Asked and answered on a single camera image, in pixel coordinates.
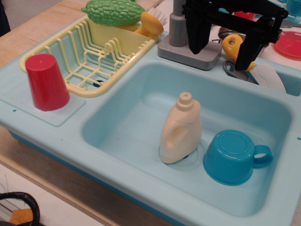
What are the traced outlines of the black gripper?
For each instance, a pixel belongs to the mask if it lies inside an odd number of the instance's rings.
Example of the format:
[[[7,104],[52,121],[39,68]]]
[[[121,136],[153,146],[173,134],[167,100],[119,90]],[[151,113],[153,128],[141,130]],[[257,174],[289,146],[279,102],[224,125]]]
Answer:
[[[233,15],[242,11],[261,15],[250,21]],[[239,47],[235,69],[247,70],[263,47],[278,41],[288,11],[268,0],[187,0],[183,5],[189,48],[198,54],[209,43],[211,25],[246,35]]]

